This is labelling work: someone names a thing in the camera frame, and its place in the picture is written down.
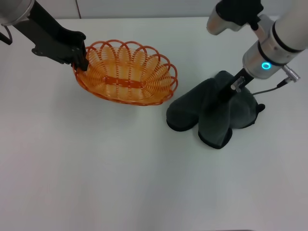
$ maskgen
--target cable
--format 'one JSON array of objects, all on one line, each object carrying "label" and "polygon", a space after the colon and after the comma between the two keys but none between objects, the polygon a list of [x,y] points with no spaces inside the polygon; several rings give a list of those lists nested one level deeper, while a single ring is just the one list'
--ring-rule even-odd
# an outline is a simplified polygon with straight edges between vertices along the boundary
[{"label": "cable", "polygon": [[76,6],[77,6],[77,10],[78,10],[78,15],[79,15],[79,18],[81,19],[81,14],[80,14],[80,10],[79,10],[78,1],[77,1],[77,0],[75,0],[75,3],[76,3]]},{"label": "cable", "polygon": [[279,89],[279,88],[278,88],[278,87],[275,87],[275,88],[273,88],[273,89],[260,91],[260,92],[254,93],[254,94],[252,94],[252,95],[259,95],[259,94],[263,94],[263,93],[270,92],[270,91],[277,90],[277,89]]},{"label": "cable", "polygon": [[12,34],[11,34],[11,32],[10,32],[10,30],[8,29],[7,26],[4,26],[4,28],[5,28],[6,31],[8,32],[9,37],[6,37],[4,34],[2,34],[2,33],[0,32],[0,40],[3,41],[3,42],[5,42],[5,43],[8,44],[8,45],[11,45],[12,42],[13,42]]},{"label": "cable", "polygon": [[263,93],[270,92],[270,91],[273,91],[273,90],[277,90],[277,89],[287,85],[289,82],[291,82],[291,79],[288,77],[288,78],[284,79],[283,81],[281,81],[279,84],[277,84],[277,87],[269,89],[269,90],[259,91],[259,92],[252,94],[252,95],[259,95],[259,94],[263,94]]}]

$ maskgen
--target dark gray cloth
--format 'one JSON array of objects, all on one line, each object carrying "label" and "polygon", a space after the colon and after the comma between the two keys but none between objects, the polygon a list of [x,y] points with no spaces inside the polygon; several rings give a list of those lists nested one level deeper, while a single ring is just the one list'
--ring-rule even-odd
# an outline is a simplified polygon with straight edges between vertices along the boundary
[{"label": "dark gray cloth", "polygon": [[167,110],[168,125],[176,131],[185,131],[199,123],[199,137],[204,143],[216,149],[224,147],[232,137],[232,128],[254,124],[258,113],[265,108],[247,88],[227,103],[213,103],[218,102],[220,90],[232,78],[221,71],[174,101]]}]

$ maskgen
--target woven basket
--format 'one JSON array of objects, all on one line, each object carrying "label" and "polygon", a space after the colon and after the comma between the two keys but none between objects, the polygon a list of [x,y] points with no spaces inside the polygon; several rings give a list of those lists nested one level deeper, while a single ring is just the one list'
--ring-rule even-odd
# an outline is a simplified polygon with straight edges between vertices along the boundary
[{"label": "woven basket", "polygon": [[87,59],[87,71],[73,68],[76,80],[85,90],[106,100],[160,105],[178,87],[178,73],[169,59],[137,42],[95,42],[87,47]]}]

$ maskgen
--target blue led ring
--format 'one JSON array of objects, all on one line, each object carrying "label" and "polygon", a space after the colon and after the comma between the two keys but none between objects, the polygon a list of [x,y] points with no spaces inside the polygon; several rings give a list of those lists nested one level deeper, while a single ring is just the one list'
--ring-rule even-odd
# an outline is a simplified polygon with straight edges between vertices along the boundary
[{"label": "blue led ring", "polygon": [[262,63],[262,68],[264,70],[269,70],[269,69],[271,69],[271,64],[268,63],[268,62],[264,62],[264,63]]}]

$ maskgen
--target white table surface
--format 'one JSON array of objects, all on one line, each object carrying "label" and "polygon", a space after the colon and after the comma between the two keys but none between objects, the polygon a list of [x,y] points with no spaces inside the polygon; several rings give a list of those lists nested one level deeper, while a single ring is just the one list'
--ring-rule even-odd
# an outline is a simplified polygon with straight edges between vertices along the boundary
[{"label": "white table surface", "polygon": [[[308,227],[308,53],[290,66],[300,82],[257,96],[257,123],[222,150],[197,127],[166,124],[169,104],[220,70],[236,74],[256,41],[250,28],[212,36],[207,18],[60,20],[97,40],[157,48],[179,71],[161,106],[105,101],[72,69],[32,54],[12,28],[0,43],[2,231],[303,231]],[[285,78],[254,80],[252,91]]]}]

